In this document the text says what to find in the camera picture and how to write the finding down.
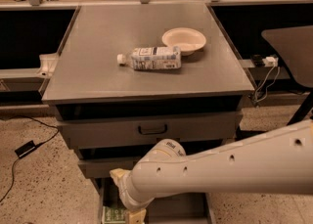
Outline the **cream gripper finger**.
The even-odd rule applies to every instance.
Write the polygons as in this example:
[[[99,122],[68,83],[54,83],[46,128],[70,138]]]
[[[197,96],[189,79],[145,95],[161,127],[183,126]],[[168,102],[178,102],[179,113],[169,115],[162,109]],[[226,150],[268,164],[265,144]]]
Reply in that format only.
[[[144,220],[146,217],[147,211],[141,209],[138,211],[125,211],[125,224],[145,224]]]

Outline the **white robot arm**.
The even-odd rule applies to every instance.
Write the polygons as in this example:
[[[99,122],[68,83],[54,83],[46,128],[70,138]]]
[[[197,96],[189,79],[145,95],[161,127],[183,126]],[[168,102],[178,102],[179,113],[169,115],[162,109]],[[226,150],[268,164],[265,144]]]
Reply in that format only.
[[[126,223],[144,220],[157,198],[185,193],[304,194],[313,192],[313,121],[310,119],[187,155],[163,139],[131,170],[110,171],[126,207]]]

